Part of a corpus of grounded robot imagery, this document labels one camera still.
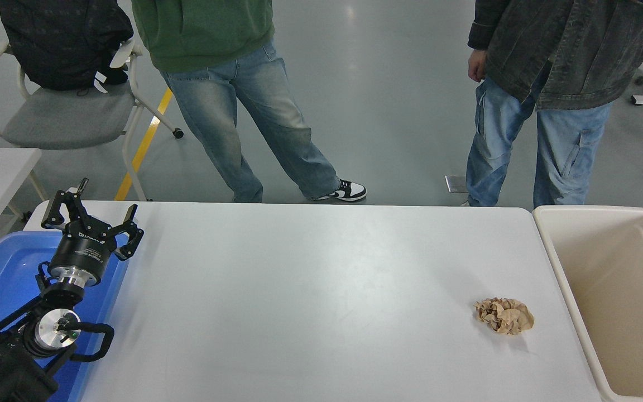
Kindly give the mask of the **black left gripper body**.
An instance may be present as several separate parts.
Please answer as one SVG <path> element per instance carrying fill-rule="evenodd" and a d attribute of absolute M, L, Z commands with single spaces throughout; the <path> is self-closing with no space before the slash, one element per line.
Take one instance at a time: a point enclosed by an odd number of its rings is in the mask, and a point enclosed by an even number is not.
<path fill-rule="evenodd" d="M 67 268 L 77 268 L 92 277 L 102 277 L 112 252 L 117 248 L 114 235 L 91 226 L 90 231 L 80 222 L 69 222 L 48 265 L 51 276 L 61 276 Z"/>

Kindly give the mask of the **person's hand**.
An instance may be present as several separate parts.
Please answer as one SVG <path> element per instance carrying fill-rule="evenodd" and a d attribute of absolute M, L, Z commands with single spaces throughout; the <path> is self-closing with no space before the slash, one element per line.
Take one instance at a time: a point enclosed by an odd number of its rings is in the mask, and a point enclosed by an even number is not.
<path fill-rule="evenodd" d="M 468 77 L 480 83 L 486 78 L 487 50 L 473 49 L 468 59 Z"/>

